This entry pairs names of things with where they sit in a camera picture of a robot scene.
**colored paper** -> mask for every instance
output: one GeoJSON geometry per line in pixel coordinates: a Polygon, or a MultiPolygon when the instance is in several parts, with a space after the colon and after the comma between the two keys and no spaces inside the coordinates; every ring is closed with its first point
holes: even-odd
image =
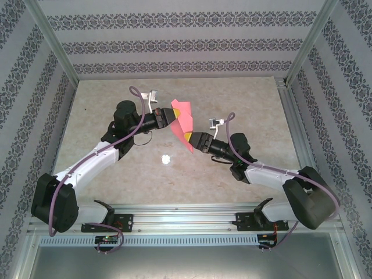
{"type": "Polygon", "coordinates": [[[192,132],[193,121],[191,116],[191,104],[190,102],[179,102],[176,99],[171,103],[173,109],[180,111],[179,117],[170,124],[170,129],[176,135],[176,137],[194,153],[192,145],[184,138],[185,133],[192,132]]]}

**purple cable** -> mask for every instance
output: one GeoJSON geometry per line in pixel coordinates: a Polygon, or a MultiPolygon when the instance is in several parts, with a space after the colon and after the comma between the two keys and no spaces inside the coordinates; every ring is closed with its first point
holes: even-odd
{"type": "Polygon", "coordinates": [[[293,227],[291,228],[291,230],[284,236],[284,238],[277,244],[275,245],[273,248],[278,248],[280,245],[282,245],[284,242],[286,242],[288,240],[288,237],[292,234],[292,232],[294,230],[296,230],[296,227],[298,225],[298,221],[296,221],[296,223],[293,225],[293,227]]]}
{"type": "MultiPolygon", "coordinates": [[[[142,116],[141,116],[141,120],[139,121],[138,125],[136,126],[136,128],[134,129],[133,132],[131,132],[129,135],[127,135],[126,137],[108,145],[108,146],[105,146],[103,148],[101,148],[100,150],[97,151],[97,154],[98,153],[101,153],[103,151],[105,151],[106,149],[114,146],[114,145],[117,145],[127,139],[129,139],[130,137],[132,137],[142,126],[144,120],[145,120],[145,101],[140,93],[140,91],[135,88],[134,86],[131,86],[129,87],[129,91],[134,95],[134,96],[137,96],[139,97],[139,99],[141,100],[141,105],[142,105],[142,116]]],[[[56,200],[57,200],[57,196],[58,196],[58,192],[59,190],[62,188],[63,184],[65,183],[65,181],[69,178],[69,175],[73,174],[77,168],[79,168],[82,164],[84,164],[87,160],[89,160],[90,158],[92,158],[93,156],[96,156],[96,153],[92,153],[90,155],[88,155],[87,157],[85,157],[84,159],[82,159],[80,162],[78,162],[68,173],[66,173],[66,175],[62,178],[62,180],[60,181],[60,183],[58,184],[56,190],[54,191],[54,194],[53,194],[53,198],[52,198],[52,202],[51,202],[51,209],[49,211],[49,221],[48,221],[48,230],[49,230],[49,235],[51,237],[54,237],[57,233],[57,231],[53,231],[53,214],[54,214],[54,207],[55,207],[55,203],[56,203],[56,200]]]]}
{"type": "Polygon", "coordinates": [[[111,228],[111,229],[117,231],[118,234],[120,234],[121,240],[120,240],[120,243],[119,243],[118,246],[112,248],[112,249],[109,250],[109,251],[101,251],[101,250],[99,250],[99,247],[100,247],[100,245],[101,245],[102,243],[104,243],[104,242],[100,242],[100,243],[97,245],[97,251],[98,251],[98,253],[104,253],[105,255],[107,255],[107,254],[110,254],[110,253],[115,252],[115,251],[118,250],[121,246],[123,246],[123,244],[124,244],[124,234],[123,234],[122,231],[120,231],[118,228],[116,228],[116,227],[112,227],[112,226],[109,226],[109,225],[105,225],[105,224],[99,224],[99,223],[87,223],[87,224],[88,224],[88,225],[92,225],[92,226],[98,226],[98,227],[104,227],[104,228],[111,228]]]}
{"type": "Polygon", "coordinates": [[[309,182],[309,183],[313,184],[314,186],[316,186],[316,187],[320,188],[322,191],[324,191],[332,199],[332,201],[333,201],[333,203],[335,205],[335,212],[328,218],[328,220],[331,220],[331,219],[335,218],[338,215],[338,212],[339,212],[338,201],[337,201],[336,197],[326,187],[324,187],[323,185],[321,185],[318,182],[315,182],[315,181],[313,181],[313,180],[311,180],[311,179],[309,179],[309,178],[307,178],[305,176],[302,176],[300,174],[297,174],[297,173],[292,173],[290,171],[277,169],[276,167],[270,167],[270,166],[265,166],[265,165],[251,163],[251,162],[245,160],[242,156],[240,156],[238,154],[238,152],[234,149],[233,144],[231,143],[231,140],[230,140],[230,130],[229,130],[229,127],[228,126],[229,126],[230,121],[232,119],[234,119],[234,118],[235,118],[235,113],[234,112],[230,112],[230,114],[227,116],[227,119],[226,119],[226,135],[227,135],[228,144],[229,144],[232,152],[236,155],[236,157],[238,157],[244,163],[246,163],[246,164],[248,164],[250,166],[259,167],[259,168],[263,168],[263,169],[267,169],[267,170],[272,170],[272,171],[276,171],[278,173],[288,174],[290,176],[294,176],[294,177],[300,178],[300,179],[302,179],[302,180],[304,180],[306,182],[309,182]]]}

